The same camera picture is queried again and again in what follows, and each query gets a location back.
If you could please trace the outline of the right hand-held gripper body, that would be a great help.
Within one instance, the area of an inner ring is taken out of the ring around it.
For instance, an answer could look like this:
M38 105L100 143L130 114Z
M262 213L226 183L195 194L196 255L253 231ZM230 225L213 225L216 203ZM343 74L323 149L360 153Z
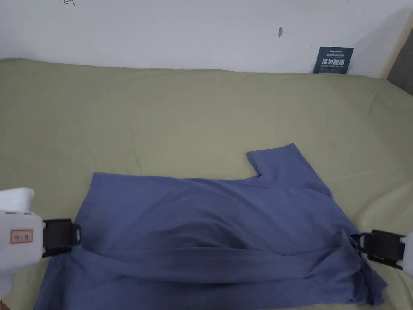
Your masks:
M370 260L413 276L413 234L407 236L372 230L373 248Z

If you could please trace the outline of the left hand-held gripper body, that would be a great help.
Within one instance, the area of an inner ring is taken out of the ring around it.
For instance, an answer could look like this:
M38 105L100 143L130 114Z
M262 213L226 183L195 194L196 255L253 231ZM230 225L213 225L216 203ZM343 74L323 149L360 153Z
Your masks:
M31 211L35 192L14 188L0 192L0 291L10 292L18 270L73 248L71 219L43 220Z

